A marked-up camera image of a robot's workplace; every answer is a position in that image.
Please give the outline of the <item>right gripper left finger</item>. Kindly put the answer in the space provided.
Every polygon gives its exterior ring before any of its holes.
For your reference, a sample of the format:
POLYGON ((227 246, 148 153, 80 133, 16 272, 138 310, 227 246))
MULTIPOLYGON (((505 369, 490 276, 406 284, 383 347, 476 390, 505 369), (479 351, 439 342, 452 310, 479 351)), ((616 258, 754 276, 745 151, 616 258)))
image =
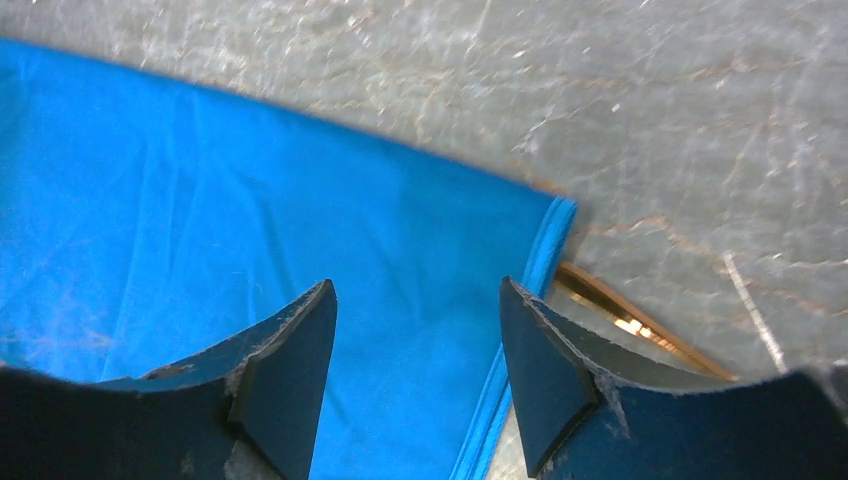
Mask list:
POLYGON ((1 370, 5 479, 305 479, 337 319, 330 281, 139 378, 1 370))

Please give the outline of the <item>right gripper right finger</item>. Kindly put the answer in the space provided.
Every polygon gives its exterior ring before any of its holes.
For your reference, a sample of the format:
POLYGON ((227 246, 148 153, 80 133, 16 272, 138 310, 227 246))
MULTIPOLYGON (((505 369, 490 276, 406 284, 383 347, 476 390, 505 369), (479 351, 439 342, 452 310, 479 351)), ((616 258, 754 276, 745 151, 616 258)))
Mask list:
POLYGON ((738 383, 571 322, 505 278, 502 343, 534 479, 843 479, 847 370, 738 383))

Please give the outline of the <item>blue cloth napkin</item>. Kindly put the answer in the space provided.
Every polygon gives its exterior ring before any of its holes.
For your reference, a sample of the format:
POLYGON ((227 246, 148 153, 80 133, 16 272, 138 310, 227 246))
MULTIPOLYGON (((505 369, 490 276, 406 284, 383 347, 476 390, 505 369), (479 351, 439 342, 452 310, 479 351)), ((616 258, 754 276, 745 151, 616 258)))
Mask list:
POLYGON ((328 279, 314 479, 482 479, 499 288, 544 295, 576 204, 300 113, 1 44, 1 358, 136 377, 328 279))

